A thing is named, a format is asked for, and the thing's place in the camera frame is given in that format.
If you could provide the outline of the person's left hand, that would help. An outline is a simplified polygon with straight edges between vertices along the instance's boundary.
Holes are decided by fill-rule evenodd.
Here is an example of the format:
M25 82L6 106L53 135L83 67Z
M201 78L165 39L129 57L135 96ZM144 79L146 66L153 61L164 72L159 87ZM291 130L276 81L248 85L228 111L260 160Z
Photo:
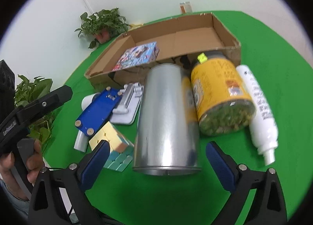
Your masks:
M18 151L1 156L1 176L7 189L14 197L24 201L31 199L32 186L45 166L38 139L35 139L32 150L33 154L25 164Z

